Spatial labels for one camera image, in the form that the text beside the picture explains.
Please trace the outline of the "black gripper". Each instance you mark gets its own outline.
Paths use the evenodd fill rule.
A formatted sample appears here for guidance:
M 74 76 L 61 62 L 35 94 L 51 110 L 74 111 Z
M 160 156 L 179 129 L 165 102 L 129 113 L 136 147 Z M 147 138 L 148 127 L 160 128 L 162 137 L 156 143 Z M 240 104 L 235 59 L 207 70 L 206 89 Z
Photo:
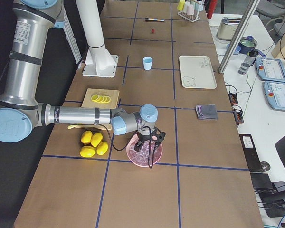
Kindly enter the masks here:
M 138 136 L 138 142 L 134 146 L 134 150 L 136 152 L 139 152 L 141 147 L 143 146 L 145 141 L 151 140 L 154 142 L 154 151 L 158 149 L 162 141 L 164 140 L 166 135 L 166 132 L 161 131 L 157 127 L 150 128 L 148 126 L 145 126 L 142 128 L 141 131 L 137 133 Z

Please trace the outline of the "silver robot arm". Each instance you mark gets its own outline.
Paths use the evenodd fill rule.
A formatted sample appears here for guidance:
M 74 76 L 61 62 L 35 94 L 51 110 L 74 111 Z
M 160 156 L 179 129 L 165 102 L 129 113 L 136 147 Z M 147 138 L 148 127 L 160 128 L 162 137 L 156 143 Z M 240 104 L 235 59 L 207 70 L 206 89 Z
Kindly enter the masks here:
M 111 125 L 115 135 L 134 132 L 138 137 L 136 151 L 146 141 L 154 143 L 151 152 L 160 147 L 165 132 L 155 126 L 158 111 L 151 104 L 129 114 L 121 108 L 75 108 L 37 102 L 35 93 L 48 30 L 64 25 L 64 3 L 61 0 L 16 0 L 13 10 L 17 24 L 6 86 L 0 95 L 1 142 L 21 141 L 33 128 L 49 124 Z

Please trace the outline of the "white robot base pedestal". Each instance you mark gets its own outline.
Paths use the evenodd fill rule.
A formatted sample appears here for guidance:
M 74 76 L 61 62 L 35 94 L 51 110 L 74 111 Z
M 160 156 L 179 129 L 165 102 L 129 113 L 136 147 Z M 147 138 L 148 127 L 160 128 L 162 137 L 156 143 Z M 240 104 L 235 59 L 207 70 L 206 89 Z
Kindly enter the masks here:
M 105 47 L 97 2 L 77 0 L 76 4 L 88 44 L 83 75 L 113 78 L 116 73 L 118 56 L 111 55 Z

